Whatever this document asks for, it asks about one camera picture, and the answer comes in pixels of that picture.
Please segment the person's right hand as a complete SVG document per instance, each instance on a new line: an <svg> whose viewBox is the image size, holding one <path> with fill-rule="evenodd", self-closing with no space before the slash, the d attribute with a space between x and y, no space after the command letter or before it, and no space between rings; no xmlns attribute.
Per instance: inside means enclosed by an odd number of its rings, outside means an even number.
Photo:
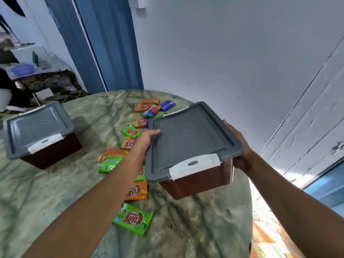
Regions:
<svg viewBox="0 0 344 258"><path fill-rule="evenodd" d="M243 146L243 152L240 156L235 157L233 159L233 165L235 168L242 170L246 175L248 175L249 171L252 168L250 163L250 158L253 154L252 149L249 147L247 141L243 137L242 133L240 133L240 138L238 138Z"/></svg>

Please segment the person's left hand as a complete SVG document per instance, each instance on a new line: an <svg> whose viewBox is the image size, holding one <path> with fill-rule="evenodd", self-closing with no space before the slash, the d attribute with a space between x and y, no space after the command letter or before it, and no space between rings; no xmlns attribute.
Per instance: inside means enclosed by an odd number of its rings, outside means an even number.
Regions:
<svg viewBox="0 0 344 258"><path fill-rule="evenodd" d="M151 144L151 138L147 135L147 130L144 131L135 141L134 146L128 153L131 160L135 160L141 164L145 162L146 152Z"/></svg>

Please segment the brown storage box grey lid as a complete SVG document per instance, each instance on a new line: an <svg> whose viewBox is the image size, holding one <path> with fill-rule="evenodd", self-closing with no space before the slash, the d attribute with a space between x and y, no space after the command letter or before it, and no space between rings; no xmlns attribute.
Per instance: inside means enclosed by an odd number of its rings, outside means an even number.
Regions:
<svg viewBox="0 0 344 258"><path fill-rule="evenodd" d="M39 169L82 148L73 121L59 102L7 118L3 131L7 158L21 159Z"/></svg>
<svg viewBox="0 0 344 258"><path fill-rule="evenodd" d="M159 183L175 200L233 182L233 159L243 145L220 117L205 103L154 118L145 155L145 177Z"/></svg>

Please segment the person's right forearm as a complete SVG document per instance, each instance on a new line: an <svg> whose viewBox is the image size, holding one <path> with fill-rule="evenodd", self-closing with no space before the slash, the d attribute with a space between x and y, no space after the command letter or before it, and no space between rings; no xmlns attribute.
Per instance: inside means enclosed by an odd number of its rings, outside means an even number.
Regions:
<svg viewBox="0 0 344 258"><path fill-rule="evenodd" d="M344 218L296 187L255 152L245 171L306 258L344 258Z"/></svg>

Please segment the person's left forearm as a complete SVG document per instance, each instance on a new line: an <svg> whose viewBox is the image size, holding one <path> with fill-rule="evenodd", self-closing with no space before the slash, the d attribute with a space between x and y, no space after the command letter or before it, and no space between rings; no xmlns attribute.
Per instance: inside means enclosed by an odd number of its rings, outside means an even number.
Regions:
<svg viewBox="0 0 344 258"><path fill-rule="evenodd" d="M145 153L134 150L104 179L62 212L22 258L90 258L117 215Z"/></svg>

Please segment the scatter of colourful snack packets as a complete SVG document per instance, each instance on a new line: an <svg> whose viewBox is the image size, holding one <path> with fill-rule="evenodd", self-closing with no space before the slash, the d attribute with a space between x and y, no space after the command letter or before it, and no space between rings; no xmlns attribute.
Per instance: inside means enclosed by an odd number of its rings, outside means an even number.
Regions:
<svg viewBox="0 0 344 258"><path fill-rule="evenodd" d="M126 202L126 199L128 197L136 197L136 196L140 196L141 194L147 198L147 183L145 182L144 186L142 187L141 184L137 184L134 181L134 184L131 186L130 190L128 191L120 209L118 210L117 215L114 217L113 221L111 224L113 224L113 222L115 222L115 224L121 225L123 227L125 227L126 229L129 229L131 231L133 231L134 233L137 233L138 235L143 236L146 232L146 230L148 229L149 223L153 213L152 212L147 212L142 210L141 208L137 208L134 206L131 206L130 204L128 204Z"/></svg>

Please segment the blue door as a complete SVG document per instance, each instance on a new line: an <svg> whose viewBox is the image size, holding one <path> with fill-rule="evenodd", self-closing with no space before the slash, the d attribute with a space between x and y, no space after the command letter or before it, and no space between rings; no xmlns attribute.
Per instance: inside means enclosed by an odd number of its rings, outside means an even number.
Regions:
<svg viewBox="0 0 344 258"><path fill-rule="evenodd" d="M88 93L144 90L129 0L44 0Z"/></svg>

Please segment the orange patterned mat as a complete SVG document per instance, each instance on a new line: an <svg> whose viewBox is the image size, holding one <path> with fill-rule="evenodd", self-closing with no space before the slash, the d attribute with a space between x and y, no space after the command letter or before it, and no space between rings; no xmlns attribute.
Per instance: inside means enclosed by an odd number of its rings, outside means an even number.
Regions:
<svg viewBox="0 0 344 258"><path fill-rule="evenodd" d="M290 252L277 234L271 234L260 221L253 221L250 258L299 258Z"/></svg>

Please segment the cluttered side table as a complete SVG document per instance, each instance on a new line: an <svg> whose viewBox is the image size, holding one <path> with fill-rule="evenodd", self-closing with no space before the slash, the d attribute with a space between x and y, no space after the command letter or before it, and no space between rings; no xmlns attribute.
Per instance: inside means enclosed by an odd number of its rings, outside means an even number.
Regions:
<svg viewBox="0 0 344 258"><path fill-rule="evenodd" d="M35 98L34 92L50 88L54 93L44 101L69 102L74 99L88 96L89 93L80 86L75 73L56 55L49 54L48 61L42 61L37 67L33 64L35 72L26 76L16 76L10 71L11 66L21 63L0 64L0 69L6 72L16 88L31 100Z"/></svg>

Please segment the white flat carton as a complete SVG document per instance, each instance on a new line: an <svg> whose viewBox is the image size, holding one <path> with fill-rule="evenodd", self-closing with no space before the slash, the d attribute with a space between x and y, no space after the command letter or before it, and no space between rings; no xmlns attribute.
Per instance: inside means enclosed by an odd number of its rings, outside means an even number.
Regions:
<svg viewBox="0 0 344 258"><path fill-rule="evenodd" d="M43 90L40 90L38 92L34 92L33 95L35 95L35 98L39 101L44 101L49 97L53 97L54 93L50 88L46 88Z"/></svg>

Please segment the purple plastic bowl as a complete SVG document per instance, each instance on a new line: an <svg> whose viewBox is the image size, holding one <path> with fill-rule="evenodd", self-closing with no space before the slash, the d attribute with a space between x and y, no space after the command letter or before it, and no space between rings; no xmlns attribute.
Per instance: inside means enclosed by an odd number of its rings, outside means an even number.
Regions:
<svg viewBox="0 0 344 258"><path fill-rule="evenodd" d="M10 67L10 71L16 76L26 76L35 72L34 66L31 64L18 64Z"/></svg>

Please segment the white container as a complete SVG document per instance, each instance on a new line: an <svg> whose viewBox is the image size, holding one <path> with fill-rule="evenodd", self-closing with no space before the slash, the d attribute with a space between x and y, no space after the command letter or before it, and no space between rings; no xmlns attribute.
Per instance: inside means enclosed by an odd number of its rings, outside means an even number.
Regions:
<svg viewBox="0 0 344 258"><path fill-rule="evenodd" d="M45 48L37 43L21 43L15 47L11 47L9 51L15 56L19 63L33 63L33 52L38 56L39 60L48 61L50 56Z"/></svg>

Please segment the white bag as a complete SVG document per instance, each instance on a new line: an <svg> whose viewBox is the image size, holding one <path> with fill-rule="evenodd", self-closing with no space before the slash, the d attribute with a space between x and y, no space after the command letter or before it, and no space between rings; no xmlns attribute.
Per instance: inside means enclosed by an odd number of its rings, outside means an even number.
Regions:
<svg viewBox="0 0 344 258"><path fill-rule="evenodd" d="M12 99L12 93L9 89L0 88L0 113L7 110L8 105Z"/></svg>

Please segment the blue window frame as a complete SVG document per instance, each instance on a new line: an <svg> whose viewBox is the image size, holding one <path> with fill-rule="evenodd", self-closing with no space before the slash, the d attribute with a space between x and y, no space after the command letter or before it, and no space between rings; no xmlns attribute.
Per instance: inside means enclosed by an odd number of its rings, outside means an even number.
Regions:
<svg viewBox="0 0 344 258"><path fill-rule="evenodd" d="M344 217L344 157L307 185L303 191Z"/></svg>

